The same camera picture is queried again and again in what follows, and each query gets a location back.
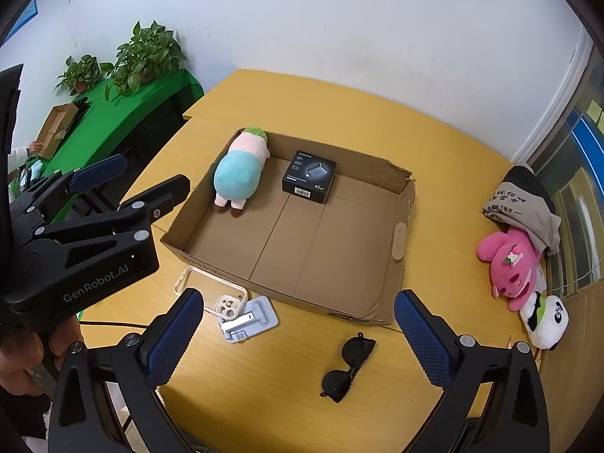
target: flower pot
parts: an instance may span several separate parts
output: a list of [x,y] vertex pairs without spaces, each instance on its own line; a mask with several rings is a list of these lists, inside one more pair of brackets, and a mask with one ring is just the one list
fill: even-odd
[[88,83],[86,83],[85,81],[79,81],[78,83],[75,84],[75,90],[78,93],[78,95],[86,92],[88,90]]
[[141,85],[146,85],[155,80],[155,75],[148,71],[141,71],[138,73],[138,79],[141,81]]

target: green table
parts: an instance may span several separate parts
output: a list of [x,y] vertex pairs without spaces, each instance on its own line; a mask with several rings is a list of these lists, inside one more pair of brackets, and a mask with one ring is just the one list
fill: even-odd
[[106,102],[104,93],[108,82],[104,80],[92,90],[77,96],[77,99],[88,97],[91,107],[61,143],[47,164],[44,175],[56,170],[68,172],[83,168],[107,158],[153,109],[186,86],[191,86],[193,102],[203,97],[199,82],[185,69],[167,74],[131,95],[119,96],[113,87],[109,102]]

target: black sunglasses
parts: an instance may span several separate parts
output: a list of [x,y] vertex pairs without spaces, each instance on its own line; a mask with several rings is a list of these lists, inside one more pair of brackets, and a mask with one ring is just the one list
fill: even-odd
[[321,397],[330,397],[336,404],[346,396],[352,380],[364,365],[373,351],[376,341],[366,339],[362,332],[357,337],[349,339],[342,347],[342,358],[350,369],[348,371],[333,370],[323,378],[323,393]]

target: person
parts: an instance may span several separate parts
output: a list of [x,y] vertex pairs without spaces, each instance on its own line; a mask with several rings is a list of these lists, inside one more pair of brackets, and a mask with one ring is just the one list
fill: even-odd
[[[21,165],[23,165],[30,155],[40,154],[43,148],[44,143],[40,143],[40,141],[33,141],[29,144],[29,146],[20,146],[19,148],[13,148],[7,157],[9,182],[11,180],[11,174],[16,171]],[[8,201],[14,201],[14,194],[10,188],[8,189]]]
[[[69,346],[83,341],[80,323],[71,317],[50,333],[48,346],[60,369]],[[42,362],[43,346],[37,334],[23,329],[2,336],[0,342],[0,438],[2,451],[28,452],[32,445],[46,437],[44,415],[50,409],[50,398],[27,373]]]

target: white sleeve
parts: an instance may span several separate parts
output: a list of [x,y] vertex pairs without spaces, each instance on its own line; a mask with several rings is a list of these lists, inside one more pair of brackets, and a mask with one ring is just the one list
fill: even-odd
[[27,161],[27,157],[29,157],[27,147],[21,146],[19,148],[13,148],[7,158],[8,172],[10,173],[23,165]]

